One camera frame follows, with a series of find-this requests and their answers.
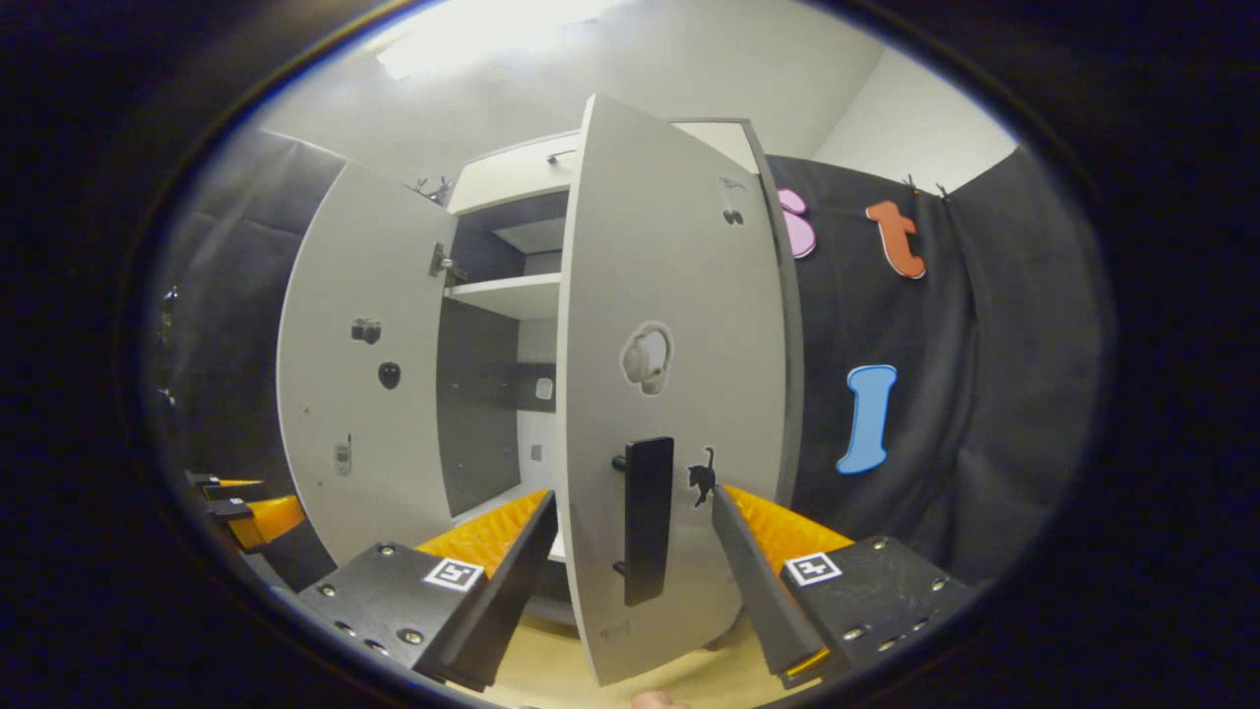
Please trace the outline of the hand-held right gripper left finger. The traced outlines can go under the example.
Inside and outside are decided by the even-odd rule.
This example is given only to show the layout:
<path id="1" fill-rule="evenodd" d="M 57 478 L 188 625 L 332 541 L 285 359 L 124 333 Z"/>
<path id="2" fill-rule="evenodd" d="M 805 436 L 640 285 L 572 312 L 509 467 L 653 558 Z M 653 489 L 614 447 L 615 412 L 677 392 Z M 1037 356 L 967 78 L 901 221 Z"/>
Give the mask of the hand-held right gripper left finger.
<path id="1" fill-rule="evenodd" d="M 433 694 L 494 683 L 558 534 L 541 489 L 422 545 L 381 536 L 268 599 L 331 656 Z"/>

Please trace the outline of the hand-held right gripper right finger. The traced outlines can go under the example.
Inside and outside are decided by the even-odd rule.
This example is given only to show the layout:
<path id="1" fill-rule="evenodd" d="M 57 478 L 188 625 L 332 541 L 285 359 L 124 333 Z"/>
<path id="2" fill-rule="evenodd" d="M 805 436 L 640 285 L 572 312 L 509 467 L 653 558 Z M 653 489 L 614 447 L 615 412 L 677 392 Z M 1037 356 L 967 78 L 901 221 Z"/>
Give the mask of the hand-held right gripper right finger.
<path id="1" fill-rule="evenodd" d="M 866 672 L 974 597 L 895 538 L 854 542 L 732 485 L 711 502 L 743 615 L 784 688 Z"/>

